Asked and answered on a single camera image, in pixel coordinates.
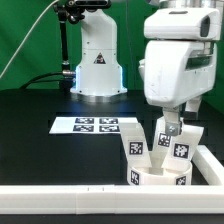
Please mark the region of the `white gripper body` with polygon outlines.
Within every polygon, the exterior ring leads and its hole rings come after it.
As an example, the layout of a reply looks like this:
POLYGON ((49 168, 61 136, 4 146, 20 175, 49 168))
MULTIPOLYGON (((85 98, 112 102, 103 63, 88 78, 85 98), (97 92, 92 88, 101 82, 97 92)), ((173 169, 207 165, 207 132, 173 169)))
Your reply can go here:
POLYGON ((173 108, 213 88, 220 29, 216 8, 163 8, 145 20, 141 74, 149 104, 173 108))

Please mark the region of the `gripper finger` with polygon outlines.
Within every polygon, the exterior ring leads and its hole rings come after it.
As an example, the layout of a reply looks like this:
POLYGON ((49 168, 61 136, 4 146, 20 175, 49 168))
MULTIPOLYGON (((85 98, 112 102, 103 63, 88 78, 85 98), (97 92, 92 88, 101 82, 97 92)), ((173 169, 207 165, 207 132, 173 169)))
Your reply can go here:
POLYGON ((182 121, 180 117, 180 108, 168 108, 162 109, 165 120, 165 133, 169 136, 178 136, 182 131, 182 121))
POLYGON ((197 120, 202 97, 198 96, 188 100, 185 105, 184 118, 187 120, 197 120))

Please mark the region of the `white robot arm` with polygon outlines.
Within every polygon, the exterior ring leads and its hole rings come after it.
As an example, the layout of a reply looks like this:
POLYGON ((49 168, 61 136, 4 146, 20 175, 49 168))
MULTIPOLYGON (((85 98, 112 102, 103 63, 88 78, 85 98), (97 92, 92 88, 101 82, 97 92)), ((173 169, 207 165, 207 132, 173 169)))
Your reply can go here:
MULTIPOLYGON (((117 28, 104 11, 113 0, 72 0, 81 24, 82 58, 75 93, 111 97, 126 88, 117 62, 117 28)), ((181 133, 180 106, 210 91, 215 82, 217 45, 224 0, 149 0, 159 9, 144 21, 149 40, 139 74, 148 104, 163 109, 165 133, 181 133)))

